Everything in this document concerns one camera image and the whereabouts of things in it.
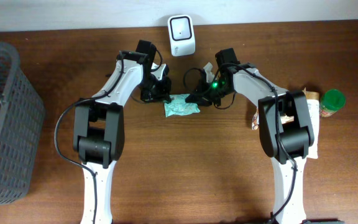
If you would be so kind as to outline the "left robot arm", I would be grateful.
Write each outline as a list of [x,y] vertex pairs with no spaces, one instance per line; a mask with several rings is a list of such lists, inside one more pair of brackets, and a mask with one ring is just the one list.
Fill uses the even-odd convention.
[[85,180],[82,223],[113,222],[112,178],[124,149],[124,106],[132,92],[140,88],[144,103],[171,100],[169,68],[154,63],[158,53],[146,40],[140,40],[135,51],[119,52],[116,67],[102,89],[75,106],[73,148]]

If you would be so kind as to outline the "green lidded jar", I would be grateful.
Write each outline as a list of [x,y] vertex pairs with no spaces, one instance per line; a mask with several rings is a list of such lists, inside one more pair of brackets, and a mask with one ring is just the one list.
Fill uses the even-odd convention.
[[346,97],[344,94],[337,90],[328,90],[320,99],[319,102],[319,115],[322,118],[332,116],[339,111],[346,104]]

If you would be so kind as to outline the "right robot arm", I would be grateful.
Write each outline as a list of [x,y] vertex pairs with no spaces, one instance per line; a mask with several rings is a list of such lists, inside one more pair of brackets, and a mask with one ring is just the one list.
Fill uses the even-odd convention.
[[273,167],[275,199],[268,223],[310,223],[303,205],[303,174],[314,131],[306,95],[288,91],[262,76],[251,63],[240,63],[234,49],[216,53],[218,69],[207,63],[186,99],[221,108],[221,98],[242,95],[259,112],[259,139]]

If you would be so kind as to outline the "white cream tube gold cap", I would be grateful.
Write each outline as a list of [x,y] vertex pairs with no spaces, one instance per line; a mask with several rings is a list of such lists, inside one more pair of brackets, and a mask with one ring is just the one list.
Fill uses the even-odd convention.
[[319,93],[314,91],[307,91],[303,89],[303,93],[306,96],[308,104],[308,110],[310,114],[311,124],[313,127],[314,142],[309,147],[308,158],[318,158],[318,137],[319,137]]

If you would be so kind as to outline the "beige paper bag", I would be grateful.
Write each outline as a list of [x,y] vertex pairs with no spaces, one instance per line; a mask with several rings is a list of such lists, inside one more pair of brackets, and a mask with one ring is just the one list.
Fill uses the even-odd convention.
[[[285,113],[282,113],[280,115],[280,119],[281,119],[282,124],[289,123],[289,122],[292,122],[292,121],[295,120],[294,116],[288,116]],[[256,109],[256,112],[253,115],[251,129],[252,130],[258,130],[259,129],[259,109],[258,108]]]

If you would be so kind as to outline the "teal wet wipes pack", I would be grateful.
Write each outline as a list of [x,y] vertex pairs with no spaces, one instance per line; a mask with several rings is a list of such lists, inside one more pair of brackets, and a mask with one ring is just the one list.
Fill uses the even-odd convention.
[[170,95],[171,102],[164,103],[165,116],[187,116],[199,113],[200,109],[196,103],[187,103],[189,94]]

